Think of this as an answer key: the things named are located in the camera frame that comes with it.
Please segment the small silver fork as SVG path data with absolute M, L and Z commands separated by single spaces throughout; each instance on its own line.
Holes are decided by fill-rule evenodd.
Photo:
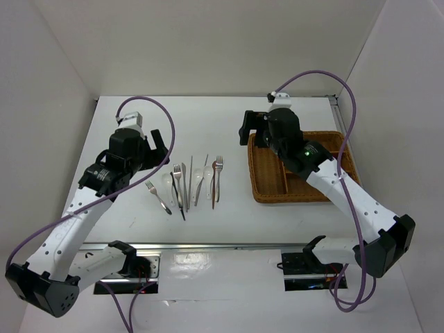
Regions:
M 166 204 L 166 203 L 160 198 L 159 194 L 157 193 L 157 189 L 155 188 L 155 186 L 153 185 L 153 183 L 152 183 L 151 181 L 147 180 L 147 181 L 145 182 L 145 185 L 146 185 L 146 187 L 148 188 L 148 190 L 150 191 L 150 193 L 151 193 L 152 195 L 154 195 L 154 196 L 158 199 L 160 205 L 162 206 L 162 209 L 163 209 L 168 215 L 172 215 L 172 211 L 169 209 L 169 207 L 167 206 L 167 204 Z

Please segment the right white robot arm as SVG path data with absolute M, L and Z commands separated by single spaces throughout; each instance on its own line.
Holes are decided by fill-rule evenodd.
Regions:
M 309 242 L 302 256 L 308 271 L 320 271 L 326 264 L 357 264 L 371 277 L 381 278 L 408 251 L 414 220 L 386 209 L 341 168 L 324 145 L 305 139 L 293 111 L 248 110 L 239 129 L 242 146 L 248 143 L 252 130 L 259 138 L 259 147 L 273 152 L 287 170 L 358 223 L 355 239 L 321 235 Z

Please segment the white ceramic spoon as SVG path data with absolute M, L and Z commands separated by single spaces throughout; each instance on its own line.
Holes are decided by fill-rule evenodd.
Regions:
M 205 187 L 206 187 L 206 198 L 207 200 L 212 199 L 212 178 L 213 178 L 213 168 L 211 166 L 205 166 L 203 169 Z
M 173 185 L 172 185 L 172 178 L 171 175 L 169 173 L 164 173 L 162 175 L 162 184 L 165 188 L 166 194 L 167 194 L 167 198 L 169 200 L 169 204 L 174 207 L 175 206 L 175 201 L 173 198 Z
M 192 185 L 193 189 L 191 191 L 192 197 L 191 199 L 195 202 L 198 198 L 198 195 L 200 193 L 200 186 L 203 180 L 203 170 L 202 169 L 195 169 L 193 173 L 193 180 Z

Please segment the silver knife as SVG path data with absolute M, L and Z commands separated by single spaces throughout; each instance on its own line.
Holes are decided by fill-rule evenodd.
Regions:
M 183 193 L 184 193 L 184 196 L 185 196 L 185 211 L 186 212 L 188 212 L 188 209 L 189 209 L 189 200 L 188 200 L 188 193 L 187 193 L 187 184 L 186 184 L 186 178 L 187 178 L 187 175 L 186 175 L 186 166 L 185 166 L 185 163 L 181 163 L 181 171 L 182 171 L 182 180 L 183 180 L 183 186 L 184 186 L 184 189 L 183 189 Z

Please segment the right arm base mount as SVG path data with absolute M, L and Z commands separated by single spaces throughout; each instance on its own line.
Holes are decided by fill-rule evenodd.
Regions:
M 284 275 L 285 291 L 327 290 L 341 272 L 342 264 L 308 265 L 302 253 L 282 253 L 278 269 Z

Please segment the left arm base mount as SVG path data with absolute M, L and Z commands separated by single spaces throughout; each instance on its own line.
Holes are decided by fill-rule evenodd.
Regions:
M 116 295 L 156 294 L 159 288 L 160 254 L 142 251 L 135 267 L 127 275 L 111 273 L 100 282 L 107 284 Z

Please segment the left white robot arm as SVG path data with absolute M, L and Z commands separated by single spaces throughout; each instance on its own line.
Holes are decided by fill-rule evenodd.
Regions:
M 78 182 L 74 198 L 43 244 L 23 263 L 8 258 L 5 277 L 17 296 L 55 318 L 64 316 L 81 291 L 112 273 L 130 277 L 148 273 L 150 262 L 122 241 L 110 242 L 100 253 L 79 263 L 74 259 L 84 240 L 117 196 L 132 185 L 138 172 L 155 173 L 169 162 L 169 150 L 158 129 L 152 130 L 151 148 L 141 128 L 118 128 L 109 146 Z

